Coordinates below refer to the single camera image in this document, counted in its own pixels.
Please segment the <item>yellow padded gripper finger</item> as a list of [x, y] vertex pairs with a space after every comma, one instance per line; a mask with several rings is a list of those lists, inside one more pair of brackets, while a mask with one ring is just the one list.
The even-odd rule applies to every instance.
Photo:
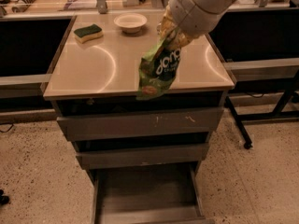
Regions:
[[177, 32], [178, 32], [178, 26], [174, 22], [174, 18], [170, 6], [167, 6], [161, 21], [161, 26], [159, 31], [160, 38], [166, 39], [167, 41], [172, 41], [176, 38]]
[[194, 39], [197, 39], [198, 35], [187, 35], [179, 28], [176, 28], [170, 34], [170, 49], [181, 49], [189, 45]]

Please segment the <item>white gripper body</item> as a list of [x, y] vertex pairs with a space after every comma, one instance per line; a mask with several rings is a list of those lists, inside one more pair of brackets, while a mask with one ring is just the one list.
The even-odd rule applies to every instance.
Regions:
[[189, 36], [200, 36], [212, 31], [222, 13], [209, 13], [193, 0], [169, 0], [170, 12], [175, 25]]

